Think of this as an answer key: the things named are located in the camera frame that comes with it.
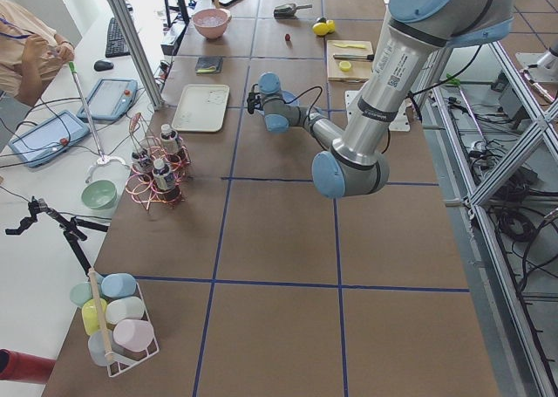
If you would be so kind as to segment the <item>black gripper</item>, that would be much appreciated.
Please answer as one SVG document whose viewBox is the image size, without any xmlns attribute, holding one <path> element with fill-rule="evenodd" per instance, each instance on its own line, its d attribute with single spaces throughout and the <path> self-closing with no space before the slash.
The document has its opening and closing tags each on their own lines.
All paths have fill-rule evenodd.
<svg viewBox="0 0 558 397">
<path fill-rule="evenodd" d="M 249 92 L 247 97 L 247 111 L 249 114 L 254 114 L 255 112 L 262 113 L 262 99 L 260 93 Z"/>
</svg>

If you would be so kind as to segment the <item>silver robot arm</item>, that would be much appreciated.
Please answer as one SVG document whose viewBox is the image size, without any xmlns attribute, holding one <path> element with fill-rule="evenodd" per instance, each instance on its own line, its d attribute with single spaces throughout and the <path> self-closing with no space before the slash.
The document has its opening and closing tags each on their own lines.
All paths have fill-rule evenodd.
<svg viewBox="0 0 558 397">
<path fill-rule="evenodd" d="M 264 73 L 248 94 L 271 133 L 301 127 L 323 145 L 312 162 L 316 189 L 328 198 L 368 195 L 389 177 L 378 145 L 431 53 L 483 45 L 511 30 L 514 0 L 389 0 L 371 76 L 353 103 L 346 128 L 311 106 L 292 106 L 278 76 Z"/>
</svg>

